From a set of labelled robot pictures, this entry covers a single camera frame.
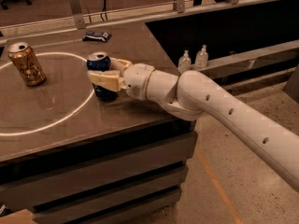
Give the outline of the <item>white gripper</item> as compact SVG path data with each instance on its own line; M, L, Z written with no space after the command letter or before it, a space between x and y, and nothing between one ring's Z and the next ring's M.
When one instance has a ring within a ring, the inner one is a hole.
M87 72L91 83L114 92L125 89L126 86L126 93L130 97L145 100L147 84L155 68L143 63L132 65L131 61L124 59L110 58L110 60L110 71L89 70Z

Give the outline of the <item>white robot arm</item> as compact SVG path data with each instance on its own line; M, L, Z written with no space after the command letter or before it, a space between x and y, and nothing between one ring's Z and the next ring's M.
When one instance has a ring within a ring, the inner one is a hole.
M212 79L197 71L180 76L122 59L87 60L92 84L140 101L158 104L187 121L208 113L222 123L292 188L299 190L299 136L239 101Z

